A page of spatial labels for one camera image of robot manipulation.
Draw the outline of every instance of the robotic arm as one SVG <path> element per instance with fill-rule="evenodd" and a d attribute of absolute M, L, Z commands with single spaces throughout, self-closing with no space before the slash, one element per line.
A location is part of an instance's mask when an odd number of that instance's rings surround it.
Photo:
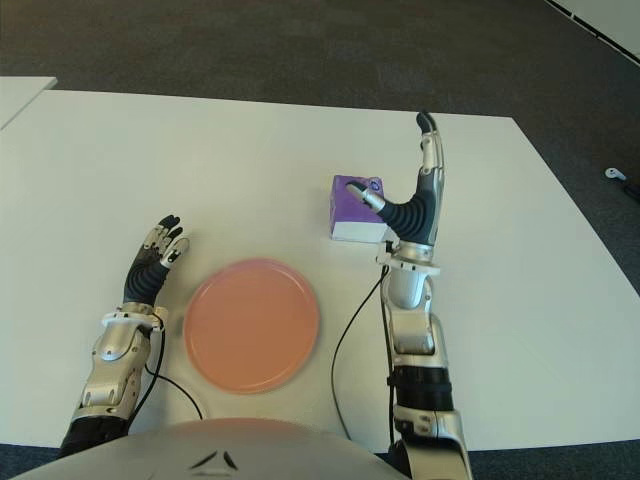
<path fill-rule="evenodd" d="M 147 235 L 127 274 L 122 305 L 102 319 L 105 330 L 92 351 L 93 369 L 60 447 L 59 457 L 125 436 L 137 411 L 151 332 L 164 330 L 156 296 L 189 240 L 173 240 L 180 218 L 169 215 Z"/>
<path fill-rule="evenodd" d="M 422 167 L 413 197 L 394 204 L 351 182 L 347 187 L 376 212 L 399 238 L 376 258 L 387 265 L 382 299 L 389 314 L 389 343 L 396 390 L 394 425 L 402 440 L 391 445 L 394 463 L 414 479 L 471 479 L 460 414 L 453 408 L 444 336 L 431 313 L 431 263 L 444 186 L 444 158 L 436 122 L 417 116 L 422 130 Z"/>

